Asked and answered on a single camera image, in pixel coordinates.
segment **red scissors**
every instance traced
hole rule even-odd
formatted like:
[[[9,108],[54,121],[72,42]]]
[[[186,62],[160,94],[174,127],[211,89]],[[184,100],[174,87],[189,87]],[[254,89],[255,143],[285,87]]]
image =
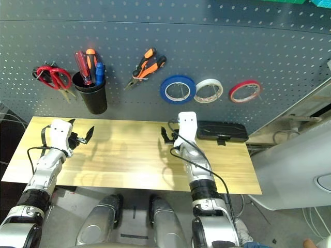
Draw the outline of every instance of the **red scissors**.
[[[43,77],[42,73],[46,71],[49,72],[49,75],[51,76],[52,79],[51,82],[49,81],[49,79],[45,79]],[[66,84],[60,79],[59,77],[60,74],[64,75],[67,78],[68,82]],[[67,95],[68,93],[76,97],[76,95],[73,92],[68,90],[72,82],[69,72],[67,72],[65,69],[58,67],[51,67],[51,66],[41,66],[37,69],[37,75],[40,75],[38,80],[42,81],[44,84],[51,87],[52,89],[59,90],[66,98],[68,103],[70,103],[69,97]]]

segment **pegboard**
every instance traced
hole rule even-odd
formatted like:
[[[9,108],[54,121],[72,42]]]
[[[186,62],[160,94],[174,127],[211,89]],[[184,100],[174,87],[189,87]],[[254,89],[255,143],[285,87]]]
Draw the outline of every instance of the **pegboard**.
[[[1,1],[0,99],[27,121],[33,115],[167,121],[196,111],[199,119],[242,123],[252,133],[329,78],[330,16],[310,3],[254,0]],[[90,114],[74,88],[78,98],[69,96],[68,105],[31,76],[44,60],[74,74],[74,51],[89,47],[107,70],[108,109],[101,115]],[[166,65],[124,91],[150,47],[168,58]],[[174,74],[196,83],[218,79],[221,101],[164,102],[159,87]],[[232,103],[229,90],[246,79],[262,84],[261,99]]]

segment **pen holder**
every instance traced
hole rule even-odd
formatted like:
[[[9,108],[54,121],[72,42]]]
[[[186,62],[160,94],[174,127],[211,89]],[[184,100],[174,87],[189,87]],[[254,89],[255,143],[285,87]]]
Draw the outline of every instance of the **pen holder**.
[[[72,82],[75,88],[81,94],[88,110],[95,115],[102,114],[107,109],[106,100],[106,80],[103,80],[101,85],[86,87],[79,72],[72,77]]]

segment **red tape roll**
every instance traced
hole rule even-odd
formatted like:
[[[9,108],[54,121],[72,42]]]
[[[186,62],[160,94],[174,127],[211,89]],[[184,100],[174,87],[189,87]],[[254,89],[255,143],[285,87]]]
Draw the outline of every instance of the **red tape roll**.
[[[239,90],[243,87],[249,86],[249,85],[257,87],[257,90],[253,94],[251,94],[248,97],[242,98],[242,99],[235,99],[233,97],[234,93],[237,90]],[[256,81],[256,80],[246,80],[246,81],[243,81],[241,83],[236,84],[232,89],[230,89],[229,98],[232,102],[235,102],[235,103],[245,103],[245,102],[249,102],[249,101],[253,100],[254,98],[256,98],[261,93],[261,91],[262,91],[262,86],[258,81]]]

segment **wooden table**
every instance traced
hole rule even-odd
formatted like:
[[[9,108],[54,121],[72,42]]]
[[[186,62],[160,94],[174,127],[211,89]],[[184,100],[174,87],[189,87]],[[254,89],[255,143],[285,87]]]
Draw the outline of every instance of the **wooden table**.
[[[41,146],[41,129],[55,117],[33,117],[24,133],[2,181],[28,183],[32,173],[26,151]],[[76,119],[73,132],[85,137],[95,126],[87,145],[80,144],[73,157],[63,164],[58,185],[189,191],[184,164],[169,154],[172,145],[165,145],[161,126],[171,132],[165,122]],[[49,140],[49,129],[46,137]],[[206,153],[213,171],[228,185],[230,193],[261,194],[246,145],[197,140]],[[31,150],[36,164],[41,150]],[[215,179],[219,192],[224,186]]]

